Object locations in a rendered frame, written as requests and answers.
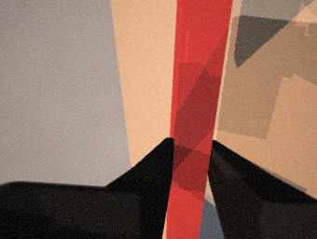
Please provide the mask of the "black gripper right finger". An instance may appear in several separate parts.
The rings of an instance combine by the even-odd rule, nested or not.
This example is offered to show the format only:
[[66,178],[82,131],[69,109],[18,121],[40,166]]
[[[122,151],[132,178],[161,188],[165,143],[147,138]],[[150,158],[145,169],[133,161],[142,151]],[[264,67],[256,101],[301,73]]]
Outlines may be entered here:
[[317,199],[216,140],[208,178],[225,239],[317,239]]

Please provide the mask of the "dark grey box with orange top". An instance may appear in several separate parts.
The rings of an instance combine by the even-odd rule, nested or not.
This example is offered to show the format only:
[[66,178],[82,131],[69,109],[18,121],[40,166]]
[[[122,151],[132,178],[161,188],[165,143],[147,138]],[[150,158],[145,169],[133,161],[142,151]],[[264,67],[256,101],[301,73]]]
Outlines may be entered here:
[[204,198],[199,239],[225,239],[216,207]]

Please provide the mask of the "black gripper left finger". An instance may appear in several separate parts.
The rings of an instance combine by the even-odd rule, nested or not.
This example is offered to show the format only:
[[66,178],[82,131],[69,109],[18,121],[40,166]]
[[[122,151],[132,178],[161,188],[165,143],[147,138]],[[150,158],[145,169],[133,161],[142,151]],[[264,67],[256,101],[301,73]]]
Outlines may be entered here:
[[173,152],[166,137],[105,187],[0,185],[0,239],[162,239]]

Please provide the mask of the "red lid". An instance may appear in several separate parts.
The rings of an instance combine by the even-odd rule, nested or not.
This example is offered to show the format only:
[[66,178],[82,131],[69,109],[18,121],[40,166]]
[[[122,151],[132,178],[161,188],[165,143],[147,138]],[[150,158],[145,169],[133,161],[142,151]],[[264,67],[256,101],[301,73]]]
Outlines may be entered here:
[[177,0],[166,239],[199,239],[232,2]]

